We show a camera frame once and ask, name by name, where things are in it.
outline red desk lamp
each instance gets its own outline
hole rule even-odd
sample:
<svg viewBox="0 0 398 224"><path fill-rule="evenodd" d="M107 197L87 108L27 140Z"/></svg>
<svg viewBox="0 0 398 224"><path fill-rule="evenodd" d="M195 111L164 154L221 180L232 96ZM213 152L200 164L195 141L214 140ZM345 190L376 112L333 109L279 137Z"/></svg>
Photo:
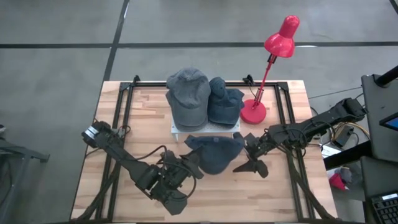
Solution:
<svg viewBox="0 0 398 224"><path fill-rule="evenodd" d="M285 18L282 27L278 33L270 36L264 43L264 47L270 52L268 58L268 66L260 88L256 93L254 100L246 100L244 108L241 110L241 118L249 124L259 124L264 120L267 114L266 107L261 103L262 94L264 92L264 84L271 65L275 63L277 57L289 58L294 53L293 35L299 27L300 20L297 16L288 16Z"/></svg>

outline keyboard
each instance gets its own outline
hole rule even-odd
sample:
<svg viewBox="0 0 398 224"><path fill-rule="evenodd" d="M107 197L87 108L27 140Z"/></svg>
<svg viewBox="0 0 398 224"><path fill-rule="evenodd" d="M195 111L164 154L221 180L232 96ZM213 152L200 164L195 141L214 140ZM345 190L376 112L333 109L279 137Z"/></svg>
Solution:
<svg viewBox="0 0 398 224"><path fill-rule="evenodd" d="M398 223L398 192L373 197L371 201L378 223Z"/></svg>

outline lamp shade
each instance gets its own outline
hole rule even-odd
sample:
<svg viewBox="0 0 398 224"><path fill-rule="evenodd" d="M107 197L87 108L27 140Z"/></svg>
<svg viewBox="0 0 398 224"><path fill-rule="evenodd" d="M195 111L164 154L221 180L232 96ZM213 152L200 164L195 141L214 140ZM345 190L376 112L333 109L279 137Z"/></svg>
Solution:
<svg viewBox="0 0 398 224"><path fill-rule="evenodd" d="M289 58L294 53L293 35L299 27L300 19L297 16L288 16L278 33L271 35L264 47L273 55Z"/></svg>

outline wooden table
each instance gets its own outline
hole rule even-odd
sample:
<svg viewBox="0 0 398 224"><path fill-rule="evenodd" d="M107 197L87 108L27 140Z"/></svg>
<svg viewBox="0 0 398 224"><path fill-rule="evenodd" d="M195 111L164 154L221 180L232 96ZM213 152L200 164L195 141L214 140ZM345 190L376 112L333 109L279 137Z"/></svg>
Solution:
<svg viewBox="0 0 398 224"><path fill-rule="evenodd" d="M296 122L309 119L312 114L303 81L288 81ZM104 82L96 112L96 119L112 123L116 98L120 82ZM244 100L253 98L249 88L239 88ZM165 144L176 155L191 150L181 142L175 142L170 133L171 110L167 103L165 87L135 87L129 125L131 132L126 137L125 149L133 156L140 157ZM258 125L241 122L243 136L252 132L255 136L263 134L263 129L279 124L279 114L272 88L264 90L262 102L267 108L266 119ZM160 156L155 154L145 161L155 163ZM72 211L72 218L78 217L91 203L100 189L106 154L97 151L86 158ZM148 199L129 178L126 169L122 169L119 179L118 197L114 211L114 222L276 222L297 221L290 176L285 154L273 150L262 156L268 166L269 175L262 179L259 174L250 172L232 173L232 170L247 161L242 152L219 175L205 174L198 180L195 193L188 199L185 210L171 216L157 201ZM312 192L327 211L336 217L336 208L326 176L325 166L319 147L307 147L304 157L308 181ZM187 179L181 189L189 193L193 185ZM308 217L303 193L300 191L302 208ZM108 210L108 201L104 214Z"/></svg>

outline gray floor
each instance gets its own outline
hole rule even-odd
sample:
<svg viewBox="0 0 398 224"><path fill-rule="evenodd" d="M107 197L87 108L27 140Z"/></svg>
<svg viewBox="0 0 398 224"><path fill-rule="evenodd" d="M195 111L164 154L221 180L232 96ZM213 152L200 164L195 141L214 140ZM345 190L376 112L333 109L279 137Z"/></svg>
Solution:
<svg viewBox="0 0 398 224"><path fill-rule="evenodd" d="M123 0L0 0L0 44L111 43ZM398 41L388 0L131 0L120 42L262 42L288 14L300 16L299 42ZM0 123L10 142L51 154L33 162L14 223L68 220L109 49L0 49ZM360 76L396 66L398 47L297 47L270 80L305 80L322 112L360 89ZM209 77L260 79L262 48L118 49L111 80L165 80L195 66ZM366 121L360 124L367 126ZM334 192L339 217L361 221L361 191Z"/></svg>

